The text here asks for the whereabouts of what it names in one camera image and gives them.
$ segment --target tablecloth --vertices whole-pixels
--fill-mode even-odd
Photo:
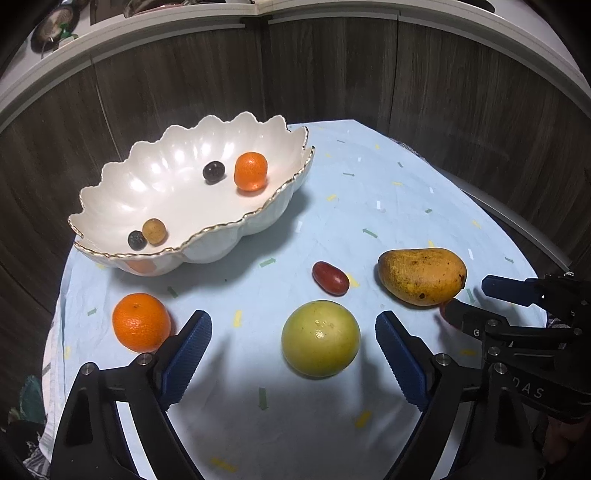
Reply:
[[[119,367],[136,356],[111,326],[114,306],[129,293],[158,297],[177,329],[197,309],[212,317],[212,341],[183,399],[168,412],[208,479],[381,480],[419,418],[376,342],[375,318],[383,310],[394,311],[434,353],[479,365],[477,340],[442,321],[436,308],[403,304],[381,287],[375,264],[386,250],[450,249],[468,271],[458,299],[514,325],[545,325],[538,307],[481,292],[488,274],[523,280],[535,273],[505,232],[453,183],[409,148],[355,121],[307,126],[316,147],[307,181],[272,227],[243,238],[220,261],[144,278],[101,267],[72,249],[44,358],[48,423],[40,446],[48,458],[80,366]],[[333,299],[312,280],[319,260],[350,277],[351,288],[338,302],[355,315],[362,343],[343,372],[308,380],[286,365],[280,338],[298,306]],[[120,404],[119,411],[140,474],[154,478],[129,408]],[[433,478],[449,470],[465,414],[463,409]]]

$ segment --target orange fruit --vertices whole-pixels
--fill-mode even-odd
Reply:
[[[234,183],[246,192],[263,188],[267,183],[267,159],[256,152],[240,155],[234,166]]]
[[[153,352],[170,335],[170,316],[162,302],[147,293],[123,297],[113,310],[117,340],[134,352]]]

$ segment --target ceramic fruit bowl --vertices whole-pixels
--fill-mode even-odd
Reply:
[[[82,212],[68,220],[78,235],[74,245],[97,263],[146,277],[183,262],[219,260],[285,211],[312,164],[307,140],[306,127],[291,132],[282,116],[260,123],[248,112],[230,122],[207,116],[193,128],[168,127],[154,143],[135,143],[125,161],[107,163],[100,183],[80,191]],[[267,159],[267,184],[244,193],[233,173],[248,151]],[[213,160],[226,174],[209,184],[203,167]],[[151,218],[164,222],[166,239],[134,251],[128,235]]]

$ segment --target metal bolt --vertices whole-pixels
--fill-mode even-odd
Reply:
[[[452,358],[446,353],[438,353],[435,355],[435,361],[442,367],[446,367],[452,363]]]
[[[82,375],[89,375],[90,373],[92,373],[94,369],[95,365],[89,362],[87,364],[82,365],[82,367],[80,368],[80,373],[82,373]]]
[[[140,365],[148,365],[153,359],[153,355],[151,353],[142,353],[138,358],[137,362]]]
[[[505,364],[502,364],[500,362],[495,363],[495,365],[493,365],[493,368],[495,369],[495,371],[499,374],[506,374],[507,373],[507,366]]]

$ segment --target bowl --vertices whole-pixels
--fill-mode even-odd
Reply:
[[[146,277],[183,262],[219,260],[285,211],[312,164],[314,147],[306,147],[307,140],[306,127],[289,131],[279,115],[267,122],[249,112],[229,122],[210,115],[193,128],[172,125],[154,143],[136,142],[125,161],[105,164],[100,183],[80,191],[82,212],[68,219],[74,245],[99,264]],[[248,151],[267,159],[267,185],[243,193],[233,172]],[[225,165],[226,174],[212,185],[203,167],[213,160]],[[167,238],[133,251],[129,233],[150,218],[164,222]]]

